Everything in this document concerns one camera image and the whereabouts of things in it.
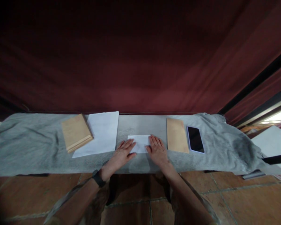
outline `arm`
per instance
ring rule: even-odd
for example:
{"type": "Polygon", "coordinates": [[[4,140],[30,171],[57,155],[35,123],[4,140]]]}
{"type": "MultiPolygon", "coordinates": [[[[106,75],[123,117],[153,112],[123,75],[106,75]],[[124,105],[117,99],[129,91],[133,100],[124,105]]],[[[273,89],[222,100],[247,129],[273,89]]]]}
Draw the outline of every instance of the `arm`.
{"type": "MultiPolygon", "coordinates": [[[[112,158],[99,171],[103,181],[107,181],[118,169],[136,155],[136,153],[130,154],[135,144],[135,142],[133,143],[133,139],[121,142],[112,158]]],[[[94,179],[90,179],[73,197],[61,206],[46,225],[77,224],[98,191],[98,184],[94,179]]]]}
{"type": "Polygon", "coordinates": [[[194,224],[209,224],[213,222],[208,211],[168,160],[167,152],[162,140],[151,135],[149,141],[151,146],[146,147],[147,152],[153,162],[160,167],[164,176],[168,180],[184,215],[194,224]]]}

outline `person's right hand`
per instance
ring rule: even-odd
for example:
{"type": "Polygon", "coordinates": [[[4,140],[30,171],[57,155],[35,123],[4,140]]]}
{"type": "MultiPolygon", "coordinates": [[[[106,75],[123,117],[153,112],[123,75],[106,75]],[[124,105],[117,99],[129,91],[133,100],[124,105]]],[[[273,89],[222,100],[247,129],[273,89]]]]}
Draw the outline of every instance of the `person's right hand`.
{"type": "Polygon", "coordinates": [[[163,170],[170,164],[165,146],[162,140],[154,135],[149,137],[149,141],[151,146],[146,146],[147,152],[152,161],[163,170]]]}

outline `person's left hand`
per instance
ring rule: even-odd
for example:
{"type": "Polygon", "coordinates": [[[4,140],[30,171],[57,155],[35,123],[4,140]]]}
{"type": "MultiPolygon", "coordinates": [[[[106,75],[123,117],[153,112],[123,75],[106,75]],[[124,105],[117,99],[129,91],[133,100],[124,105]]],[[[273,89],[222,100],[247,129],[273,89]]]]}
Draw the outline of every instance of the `person's left hand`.
{"type": "Polygon", "coordinates": [[[112,158],[101,168],[101,178],[103,181],[108,180],[118,169],[124,166],[128,161],[136,156],[136,153],[131,153],[131,150],[135,146],[134,139],[122,141],[112,158]]]}

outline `hand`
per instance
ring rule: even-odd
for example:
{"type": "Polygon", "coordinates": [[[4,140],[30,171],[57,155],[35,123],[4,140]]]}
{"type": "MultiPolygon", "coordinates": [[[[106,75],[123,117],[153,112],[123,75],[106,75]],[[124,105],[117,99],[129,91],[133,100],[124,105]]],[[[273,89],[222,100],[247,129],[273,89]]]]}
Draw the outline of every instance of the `hand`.
{"type": "Polygon", "coordinates": [[[151,146],[146,146],[147,152],[153,162],[163,171],[166,167],[171,165],[165,146],[162,140],[154,135],[149,137],[149,141],[151,146]]]}
{"type": "Polygon", "coordinates": [[[122,141],[112,158],[101,168],[99,172],[103,181],[108,180],[118,169],[136,156],[135,152],[130,154],[136,144],[136,142],[133,143],[133,140],[122,141]]]}

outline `tiled floor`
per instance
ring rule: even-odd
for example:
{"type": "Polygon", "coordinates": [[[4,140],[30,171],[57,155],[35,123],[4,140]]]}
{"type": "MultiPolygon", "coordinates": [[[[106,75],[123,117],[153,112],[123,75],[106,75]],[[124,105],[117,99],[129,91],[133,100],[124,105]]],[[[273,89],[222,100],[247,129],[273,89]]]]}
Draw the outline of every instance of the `tiled floor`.
{"type": "MultiPolygon", "coordinates": [[[[281,224],[281,182],[272,176],[244,181],[229,172],[184,172],[184,178],[209,201],[222,224],[281,224]]],[[[6,224],[42,224],[55,202],[84,174],[1,177],[0,217],[6,224]]],[[[115,201],[102,213],[107,224],[174,224],[163,187],[153,175],[120,175],[115,201]]]]}

